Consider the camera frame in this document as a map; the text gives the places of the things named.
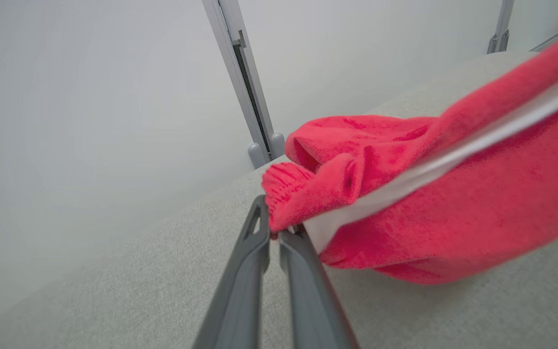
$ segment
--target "gray textured surface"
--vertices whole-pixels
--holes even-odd
[[[469,62],[377,108],[437,115],[527,54]],[[228,260],[260,168],[0,316],[0,348],[188,348]],[[290,347],[277,245],[263,286],[263,348]],[[467,280],[410,285],[328,270],[363,348],[558,348],[558,241]]]

